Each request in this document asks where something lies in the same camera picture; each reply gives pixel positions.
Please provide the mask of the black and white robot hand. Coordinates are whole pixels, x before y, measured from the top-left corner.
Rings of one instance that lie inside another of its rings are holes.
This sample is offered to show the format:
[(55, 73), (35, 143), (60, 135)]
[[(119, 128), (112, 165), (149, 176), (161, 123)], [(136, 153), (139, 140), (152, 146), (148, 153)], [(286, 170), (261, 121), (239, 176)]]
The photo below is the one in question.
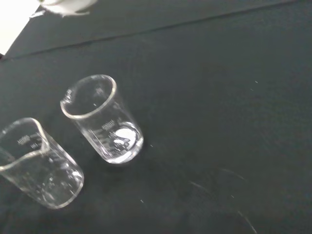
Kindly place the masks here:
[(41, 7), (47, 11), (65, 16), (84, 16), (90, 12), (89, 7), (95, 5), (97, 0), (39, 0)]

